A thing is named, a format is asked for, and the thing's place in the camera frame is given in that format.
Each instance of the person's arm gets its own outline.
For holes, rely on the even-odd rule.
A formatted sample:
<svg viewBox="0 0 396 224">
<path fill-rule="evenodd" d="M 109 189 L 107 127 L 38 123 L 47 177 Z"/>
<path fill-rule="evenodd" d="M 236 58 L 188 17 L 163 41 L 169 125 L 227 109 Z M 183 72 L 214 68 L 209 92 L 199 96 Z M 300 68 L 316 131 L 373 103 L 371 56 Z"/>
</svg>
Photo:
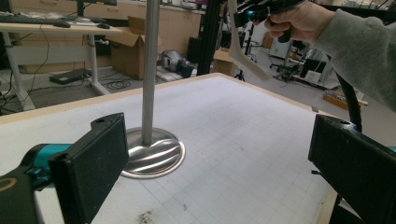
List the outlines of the person's arm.
<svg viewBox="0 0 396 224">
<path fill-rule="evenodd" d="M 352 86 L 396 112 L 396 24 L 337 10 L 313 47 Z"/>
</svg>

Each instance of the tripod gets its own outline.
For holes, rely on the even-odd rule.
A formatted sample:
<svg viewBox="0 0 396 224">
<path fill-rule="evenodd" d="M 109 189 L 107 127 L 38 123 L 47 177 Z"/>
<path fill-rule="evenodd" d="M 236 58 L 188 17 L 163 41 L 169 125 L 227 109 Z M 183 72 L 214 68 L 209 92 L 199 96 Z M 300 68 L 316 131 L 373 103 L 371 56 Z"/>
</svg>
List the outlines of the tripod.
<svg viewBox="0 0 396 224">
<path fill-rule="evenodd" d="M 247 46 L 245 48 L 245 55 L 248 55 L 248 53 L 249 53 L 251 36 L 253 35 L 253 28 L 254 28 L 254 25 L 253 25 L 253 23 L 251 23 L 250 30 L 248 31 L 248 39 L 247 39 Z M 242 71 L 242 69 L 241 69 L 241 71 L 239 72 L 239 74 L 237 74 L 235 76 L 235 78 L 238 78 L 239 80 L 245 81 L 244 71 Z"/>
</svg>

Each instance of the computer monitor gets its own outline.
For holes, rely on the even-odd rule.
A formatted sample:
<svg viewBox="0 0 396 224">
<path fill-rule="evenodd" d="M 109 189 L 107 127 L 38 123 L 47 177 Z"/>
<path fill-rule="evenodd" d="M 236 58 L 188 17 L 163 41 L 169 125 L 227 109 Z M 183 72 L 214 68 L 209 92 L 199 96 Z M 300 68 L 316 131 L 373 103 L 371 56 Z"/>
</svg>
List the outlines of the computer monitor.
<svg viewBox="0 0 396 224">
<path fill-rule="evenodd" d="M 116 6 L 117 0 L 77 0 L 77 15 L 80 17 L 84 16 L 84 3 Z"/>
</svg>

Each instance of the table top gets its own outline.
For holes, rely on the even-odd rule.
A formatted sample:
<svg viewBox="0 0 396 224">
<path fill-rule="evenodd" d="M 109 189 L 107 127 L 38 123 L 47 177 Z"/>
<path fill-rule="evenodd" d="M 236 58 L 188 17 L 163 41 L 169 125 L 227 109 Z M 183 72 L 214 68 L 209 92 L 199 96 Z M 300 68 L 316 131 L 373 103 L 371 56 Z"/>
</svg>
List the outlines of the table top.
<svg viewBox="0 0 396 224">
<path fill-rule="evenodd" d="M 154 102 L 154 127 L 175 134 L 186 159 L 159 178 L 121 176 L 93 223 L 317 223 L 329 186 L 310 173 L 309 106 L 221 74 L 157 85 Z M 74 143 L 119 112 L 141 127 L 142 90 L 0 117 L 0 175 L 31 147 Z M 62 223 L 55 189 L 36 196 L 45 221 Z"/>
<path fill-rule="evenodd" d="M 96 26 L 71 25 L 70 28 L 56 27 L 53 25 L 24 24 L 24 23 L 0 23 L 1 32 L 15 33 L 53 33 L 75 35 L 119 35 L 121 31 L 115 27 L 102 29 Z"/>
</svg>

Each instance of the box flap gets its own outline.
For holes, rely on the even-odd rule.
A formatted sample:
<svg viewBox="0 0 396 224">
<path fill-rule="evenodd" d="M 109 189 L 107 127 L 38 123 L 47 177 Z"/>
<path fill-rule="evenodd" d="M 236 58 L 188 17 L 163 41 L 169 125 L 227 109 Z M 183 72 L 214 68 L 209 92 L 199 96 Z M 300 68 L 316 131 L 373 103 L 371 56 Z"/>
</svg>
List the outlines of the box flap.
<svg viewBox="0 0 396 224">
<path fill-rule="evenodd" d="M 137 39 L 140 37 L 140 35 L 133 34 L 129 27 L 117 27 L 117 29 L 122 31 L 122 34 L 120 35 L 109 35 L 106 36 L 106 39 L 129 46 L 133 47 L 134 44 L 136 43 Z"/>
<path fill-rule="evenodd" d="M 221 60 L 221 61 L 225 61 L 225 62 L 229 62 L 229 63 L 233 62 L 233 59 L 228 55 L 228 52 L 221 51 L 221 50 L 216 50 L 213 58 L 216 60 Z"/>
<path fill-rule="evenodd" d="M 129 28 L 136 35 L 144 35 L 146 31 L 146 20 L 128 16 Z"/>
</svg>

